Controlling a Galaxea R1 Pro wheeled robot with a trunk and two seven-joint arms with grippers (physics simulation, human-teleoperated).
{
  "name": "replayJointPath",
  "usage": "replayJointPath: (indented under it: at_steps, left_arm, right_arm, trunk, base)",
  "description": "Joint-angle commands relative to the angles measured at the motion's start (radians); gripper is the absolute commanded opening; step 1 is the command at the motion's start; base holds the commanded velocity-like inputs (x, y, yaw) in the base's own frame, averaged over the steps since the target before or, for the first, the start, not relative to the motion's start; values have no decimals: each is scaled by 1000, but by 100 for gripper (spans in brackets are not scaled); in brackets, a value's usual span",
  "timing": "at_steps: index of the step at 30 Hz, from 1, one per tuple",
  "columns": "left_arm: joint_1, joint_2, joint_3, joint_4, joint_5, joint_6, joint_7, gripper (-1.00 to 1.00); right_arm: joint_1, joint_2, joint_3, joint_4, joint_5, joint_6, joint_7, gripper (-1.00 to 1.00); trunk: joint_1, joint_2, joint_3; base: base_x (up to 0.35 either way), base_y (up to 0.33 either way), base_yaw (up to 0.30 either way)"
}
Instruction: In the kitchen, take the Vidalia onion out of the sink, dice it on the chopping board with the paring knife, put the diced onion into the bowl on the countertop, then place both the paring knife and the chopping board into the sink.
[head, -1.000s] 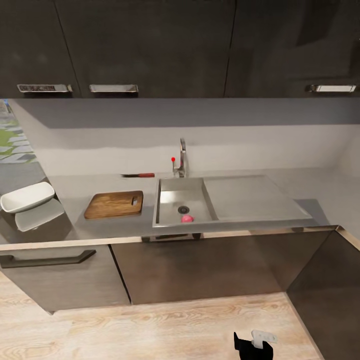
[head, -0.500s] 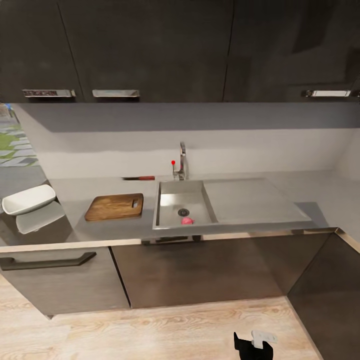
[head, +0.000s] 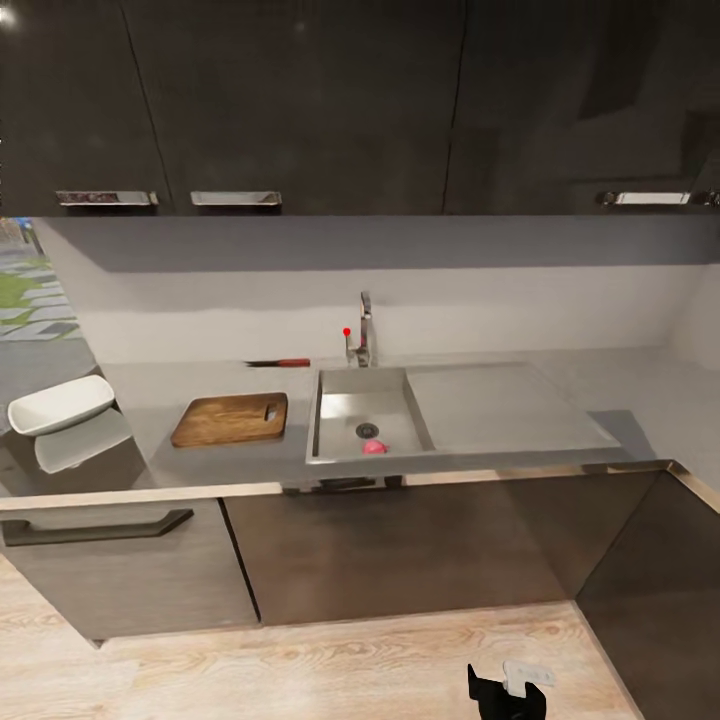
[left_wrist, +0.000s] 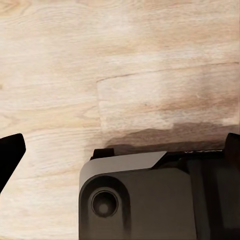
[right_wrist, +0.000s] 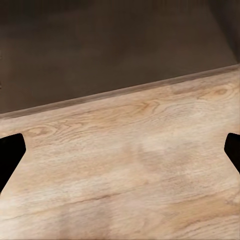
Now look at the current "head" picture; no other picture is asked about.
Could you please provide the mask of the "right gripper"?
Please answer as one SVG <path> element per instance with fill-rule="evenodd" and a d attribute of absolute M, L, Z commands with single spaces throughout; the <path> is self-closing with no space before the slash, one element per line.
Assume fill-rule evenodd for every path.
<path fill-rule="evenodd" d="M 483 720 L 513 720 L 519 715 L 528 715 L 532 720 L 545 720 L 545 699 L 535 686 L 526 686 L 526 697 L 513 697 L 500 681 L 479 679 L 472 668 L 467 666 L 469 697 L 478 701 L 478 710 Z"/>

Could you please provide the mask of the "cutting board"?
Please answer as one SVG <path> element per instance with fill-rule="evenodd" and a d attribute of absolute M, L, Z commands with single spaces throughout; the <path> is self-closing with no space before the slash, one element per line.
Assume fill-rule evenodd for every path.
<path fill-rule="evenodd" d="M 275 419 L 267 411 L 277 407 Z M 284 433 L 286 393 L 233 395 L 194 399 L 171 437 L 173 447 L 257 439 L 276 439 Z"/>

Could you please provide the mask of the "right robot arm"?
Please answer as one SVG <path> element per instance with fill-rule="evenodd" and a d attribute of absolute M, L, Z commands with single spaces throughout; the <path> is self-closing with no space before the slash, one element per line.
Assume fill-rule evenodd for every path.
<path fill-rule="evenodd" d="M 479 679 L 467 666 L 469 697 L 478 701 L 483 720 L 545 720 L 545 699 L 534 685 L 554 687 L 556 673 L 550 668 L 512 659 L 503 663 L 507 679 Z"/>

